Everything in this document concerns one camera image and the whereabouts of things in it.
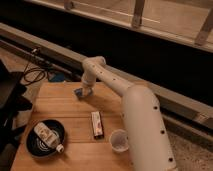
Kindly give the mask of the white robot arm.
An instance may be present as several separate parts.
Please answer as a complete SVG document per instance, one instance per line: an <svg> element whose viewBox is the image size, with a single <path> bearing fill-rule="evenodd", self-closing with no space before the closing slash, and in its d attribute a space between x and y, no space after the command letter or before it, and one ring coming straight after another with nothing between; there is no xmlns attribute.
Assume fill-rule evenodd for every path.
<svg viewBox="0 0 213 171"><path fill-rule="evenodd" d="M83 60L83 92L99 79L122 98L123 121L134 171L178 171L155 94L147 86L132 83L105 66L104 57Z"/></svg>

